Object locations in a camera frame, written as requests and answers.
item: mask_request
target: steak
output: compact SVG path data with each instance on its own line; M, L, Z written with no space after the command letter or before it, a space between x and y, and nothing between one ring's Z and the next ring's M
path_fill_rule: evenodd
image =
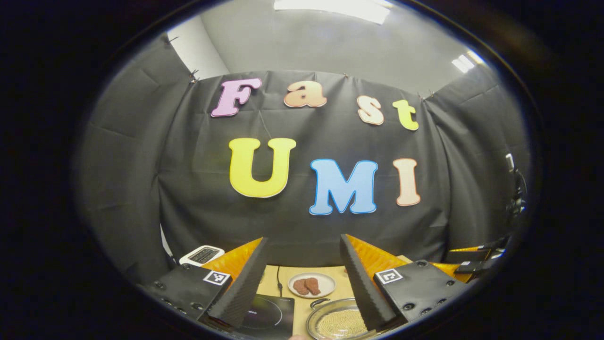
M306 295L306 294L308 294L308 289L306 289L306 287L304 286L304 282L305 281L306 281L306 279L300 279L300 280L294 281L294 289L300 295Z
M310 290L312 295L319 295L321 291L319 290L319 281L316 278L308 278L304 280L304 286L306 289Z

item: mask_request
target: wooden table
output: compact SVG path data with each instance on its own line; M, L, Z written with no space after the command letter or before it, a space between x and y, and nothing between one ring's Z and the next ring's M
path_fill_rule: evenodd
M401 260L412 262L403 255L398 256ZM294 335L305 335L309 336L306 331L306 319L312 312L310 303L315 301L315 298L307 299L300 296L294 295L288 288L289 279L297 274L315 272L322 273L331 276L336 281L336 289L325 298L331 299L332 301L346 298L354 298L352 294L352 287L348 279L348 274L344 272L344 266L338 267L281 267L279 269L279 280L283 285L283 297L293 298L294 304ZM258 294L279 296L279 289L277 288L277 266L266 266L264 277L262 282L258 286Z

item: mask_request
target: pink letter f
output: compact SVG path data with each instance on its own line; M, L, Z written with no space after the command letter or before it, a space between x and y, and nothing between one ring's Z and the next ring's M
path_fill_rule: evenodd
M222 83L222 94L218 106L210 114L212 117L233 116L239 112L235 107L235 100L240 104L248 101L252 90L249 87L259 88L262 85L260 78L231 80Z

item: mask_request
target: black box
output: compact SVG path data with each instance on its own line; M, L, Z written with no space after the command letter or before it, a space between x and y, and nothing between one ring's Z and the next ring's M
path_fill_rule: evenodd
M375 273L373 281L390 307L407 321L437 308L465 287L425 260Z
M158 301L197 321L232 281L229 274L185 263L144 288Z

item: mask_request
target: white device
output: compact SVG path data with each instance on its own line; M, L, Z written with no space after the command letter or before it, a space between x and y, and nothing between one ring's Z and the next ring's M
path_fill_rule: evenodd
M192 264L194 266L201 267L201 265L210 262L211 260L222 256L225 253L224 250L212 246L201 246L194 251L181 257L178 262L180 264Z
M506 160L507 160L507 169L510 172L514 172L514 169L516 169L516 166L514 165L514 158L512 157L512 154L507 154Z

